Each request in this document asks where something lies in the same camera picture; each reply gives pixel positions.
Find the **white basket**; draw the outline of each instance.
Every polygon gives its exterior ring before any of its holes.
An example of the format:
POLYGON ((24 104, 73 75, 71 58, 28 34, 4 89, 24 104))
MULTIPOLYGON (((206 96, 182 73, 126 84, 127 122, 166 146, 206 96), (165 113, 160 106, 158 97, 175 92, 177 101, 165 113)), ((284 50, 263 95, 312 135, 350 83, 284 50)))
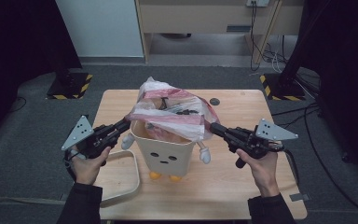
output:
POLYGON ((191 153, 196 143, 185 139, 183 144, 152 139, 145 129, 145 123, 139 120, 131 123, 131 132, 150 171, 162 175, 187 174, 191 153))

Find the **hand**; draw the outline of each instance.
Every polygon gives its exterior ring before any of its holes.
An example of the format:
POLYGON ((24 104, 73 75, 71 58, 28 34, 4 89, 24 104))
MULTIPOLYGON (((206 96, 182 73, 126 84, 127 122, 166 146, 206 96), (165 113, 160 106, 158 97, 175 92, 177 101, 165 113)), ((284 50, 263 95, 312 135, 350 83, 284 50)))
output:
POLYGON ((265 157, 258 160, 253 159, 241 149, 237 149, 236 153, 251 167, 261 197, 272 197, 280 194, 275 177, 278 159, 276 152, 268 152, 265 157))
POLYGON ((101 155, 95 159, 82 160, 77 156, 72 158, 76 183, 92 185, 100 173, 101 164, 108 158, 112 148, 106 147, 101 155))

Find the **black stand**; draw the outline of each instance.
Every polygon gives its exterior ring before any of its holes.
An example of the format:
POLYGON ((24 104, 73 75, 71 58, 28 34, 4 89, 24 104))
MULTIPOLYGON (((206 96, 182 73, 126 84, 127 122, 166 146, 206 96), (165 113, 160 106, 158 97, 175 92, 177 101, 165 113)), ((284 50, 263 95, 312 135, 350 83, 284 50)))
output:
POLYGON ((49 99, 78 99, 84 95, 87 84, 90 82, 88 73, 56 74, 56 78, 48 90, 49 99))
POLYGON ((283 98, 293 96, 296 98, 304 97, 305 94, 302 88, 295 82, 286 83, 282 85, 280 83, 281 74, 264 74, 265 83, 268 85, 270 94, 272 96, 283 98))

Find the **black sleeve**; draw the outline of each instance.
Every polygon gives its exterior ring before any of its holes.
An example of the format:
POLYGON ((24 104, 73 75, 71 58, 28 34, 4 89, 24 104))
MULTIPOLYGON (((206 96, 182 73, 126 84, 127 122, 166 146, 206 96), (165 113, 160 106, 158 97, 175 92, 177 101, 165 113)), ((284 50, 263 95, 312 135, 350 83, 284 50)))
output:
POLYGON ((273 197, 261 196, 248 200, 249 212, 254 224, 294 224, 292 214, 281 194, 273 197))
POLYGON ((57 223, 101 224, 100 203, 102 197, 102 188, 75 183, 57 223))

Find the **white wall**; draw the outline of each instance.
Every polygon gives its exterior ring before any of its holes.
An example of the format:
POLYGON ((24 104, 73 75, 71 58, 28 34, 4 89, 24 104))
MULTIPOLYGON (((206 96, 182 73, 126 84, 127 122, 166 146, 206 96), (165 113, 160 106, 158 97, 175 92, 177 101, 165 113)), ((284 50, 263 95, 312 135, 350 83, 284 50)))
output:
POLYGON ((56 0, 79 57, 144 57, 132 0, 56 0))

